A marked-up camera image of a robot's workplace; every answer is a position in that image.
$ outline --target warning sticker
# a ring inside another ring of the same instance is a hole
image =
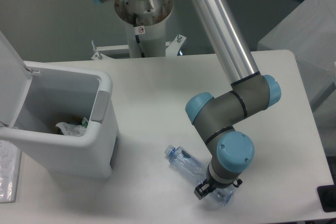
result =
[[[134,33],[135,35],[141,35],[141,34],[145,34],[145,27],[144,26],[138,26],[134,28]]]

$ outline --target robotic arm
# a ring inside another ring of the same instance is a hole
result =
[[[192,2],[232,86],[220,97],[201,93],[186,105],[189,119],[212,154],[207,179],[194,191],[202,199],[215,188],[241,184],[238,176],[251,163],[254,145],[233,125],[277,103],[281,89],[272,76],[260,74],[226,0]]]

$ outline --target clear plastic bottle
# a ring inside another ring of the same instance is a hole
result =
[[[206,166],[183,147],[180,146],[175,148],[170,145],[165,150],[165,154],[169,157],[169,163],[174,165],[184,176],[186,176],[195,187],[205,180]],[[209,195],[224,206],[230,201],[235,189],[236,188],[233,185],[230,185],[225,189],[215,189]]]

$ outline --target white trash can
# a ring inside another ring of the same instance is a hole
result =
[[[119,135],[111,93],[107,73],[23,62],[0,32],[0,139],[49,171],[111,175]],[[73,116],[89,120],[85,134],[56,134]]]

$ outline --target trash can lid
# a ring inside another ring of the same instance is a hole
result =
[[[13,127],[31,80],[32,73],[0,31],[0,127]]]

